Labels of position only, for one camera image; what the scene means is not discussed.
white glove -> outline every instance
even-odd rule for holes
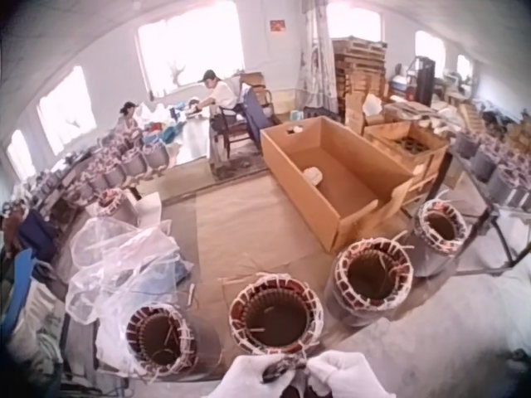
[[[220,385],[208,398],[227,398],[244,396],[245,398],[280,398],[295,376],[295,370],[289,370],[271,383],[262,383],[262,373],[285,355],[240,356],[232,363]]]
[[[309,359],[307,367],[311,374],[310,385],[319,395],[323,394],[322,386],[316,388],[318,386],[311,382],[311,378],[326,385],[334,398],[396,397],[383,389],[367,359],[360,352],[328,351]]]

bright window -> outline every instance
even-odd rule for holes
[[[35,174],[32,156],[27,148],[26,139],[24,139],[22,131],[17,130],[13,133],[11,143],[7,146],[7,155],[21,181]]]
[[[212,69],[220,78],[243,69],[240,23],[233,2],[185,12],[139,29],[144,76],[155,97],[197,83]]]
[[[472,62],[465,56],[457,56],[457,73],[463,80],[472,78]]]
[[[382,19],[377,12],[335,2],[326,7],[332,39],[354,36],[370,41],[382,40]]]
[[[435,76],[442,77],[446,62],[446,48],[443,40],[429,33],[418,31],[415,34],[415,54],[427,56],[435,61]]]
[[[74,70],[37,107],[51,150],[60,153],[71,140],[96,128],[89,91],[80,66]]]

open cardboard box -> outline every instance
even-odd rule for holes
[[[264,129],[261,139],[267,166],[328,252],[394,215],[412,183],[399,163],[325,117]],[[308,167],[323,173],[317,187],[304,177]]]
[[[369,126],[364,137],[413,173],[414,184],[438,173],[448,149],[444,138],[412,122]]]

chair leg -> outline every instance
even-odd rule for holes
[[[231,140],[229,139],[229,133],[227,131],[223,132],[223,146],[227,151],[227,160],[231,158]]]

cap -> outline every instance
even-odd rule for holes
[[[207,80],[212,80],[212,79],[216,79],[216,78],[217,78],[216,73],[212,69],[209,69],[202,76],[202,80],[199,83],[204,83]]]

